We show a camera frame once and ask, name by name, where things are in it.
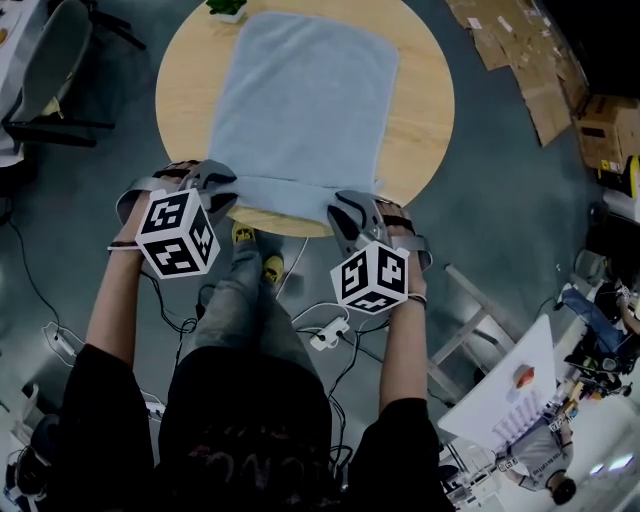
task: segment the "chair leg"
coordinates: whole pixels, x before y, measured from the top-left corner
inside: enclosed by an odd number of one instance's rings
[[[93,148],[96,145],[94,139],[85,139],[66,133],[48,132],[36,128],[5,126],[5,130],[12,139],[20,142],[42,142],[46,144],[62,144],[65,146],[80,146],[85,148]]]
[[[119,35],[125,41],[131,43],[136,48],[138,48],[140,50],[146,50],[147,49],[147,45],[146,44],[144,44],[139,39],[136,39],[135,37],[133,37],[133,35],[130,34],[129,32],[126,32],[125,30],[122,30],[120,27],[115,27],[114,26],[114,27],[107,27],[107,28],[109,28],[109,30],[111,30],[111,32],[113,32],[114,34]]]
[[[116,125],[113,123],[100,123],[97,121],[84,121],[81,119],[59,119],[54,116],[36,118],[30,123],[25,125],[33,126],[38,124],[50,125],[50,126],[81,126],[84,128],[103,128],[105,130],[113,130]]]
[[[123,20],[122,18],[118,18],[116,16],[112,16],[111,14],[107,14],[106,12],[94,11],[93,16],[100,18],[104,23],[108,23],[111,25],[115,25],[117,27],[122,27],[128,30],[131,30],[131,23],[129,23],[126,20]]]
[[[116,35],[119,35],[122,39],[124,39],[125,41],[131,43],[133,46],[135,46],[136,48],[139,48],[140,50],[146,50],[147,46],[140,41],[139,39],[136,39],[133,34],[130,34],[129,32],[127,32],[126,30],[123,30],[122,27],[116,25],[115,23],[110,22],[108,19],[104,19],[105,14],[101,13],[101,12],[94,12],[91,15],[91,20],[98,24],[98,25],[102,25],[104,28],[111,30],[111,32],[113,32]]]

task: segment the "round wooden table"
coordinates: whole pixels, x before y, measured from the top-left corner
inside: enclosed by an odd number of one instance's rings
[[[262,11],[340,20],[396,45],[400,67],[377,177],[383,183],[381,196],[409,203],[436,173],[453,129],[451,75],[427,26],[401,0],[249,0],[249,16]],[[217,21],[203,4],[173,37],[156,88],[158,127],[173,161],[206,158],[216,103],[241,27]],[[230,215],[282,235],[332,233],[317,222],[251,208],[235,207]]]

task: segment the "white table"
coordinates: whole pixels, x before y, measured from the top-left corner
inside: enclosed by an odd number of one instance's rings
[[[9,113],[18,99],[27,63],[47,22],[46,0],[0,0],[5,15],[0,28],[9,31],[9,37],[0,46],[0,119]],[[0,167],[8,167],[22,160],[14,150],[14,141],[0,127]]]
[[[535,369],[532,384],[514,389],[522,366]],[[440,421],[438,426],[498,452],[519,439],[540,418],[556,393],[553,338],[542,315],[491,372]]]

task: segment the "cardboard box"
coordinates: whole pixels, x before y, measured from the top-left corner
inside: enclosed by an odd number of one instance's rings
[[[575,125],[582,157],[589,167],[622,173],[629,157],[640,154],[637,100],[595,95]]]
[[[446,1],[473,34],[487,70],[511,67],[540,143],[549,144],[571,124],[570,108],[576,111],[586,93],[582,70],[551,21],[535,0]]]

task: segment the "flattened cardboard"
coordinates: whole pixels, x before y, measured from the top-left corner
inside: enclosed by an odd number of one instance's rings
[[[471,27],[469,18],[482,26],[472,33],[485,67],[511,67],[540,143],[546,146],[571,124],[567,103],[577,110],[587,92],[575,57],[564,47],[551,22],[534,0],[447,3],[463,27]]]
[[[511,69],[544,147],[571,125],[555,63],[546,56],[535,55]]]
[[[487,71],[509,65],[500,41],[491,30],[473,30],[473,41]]]

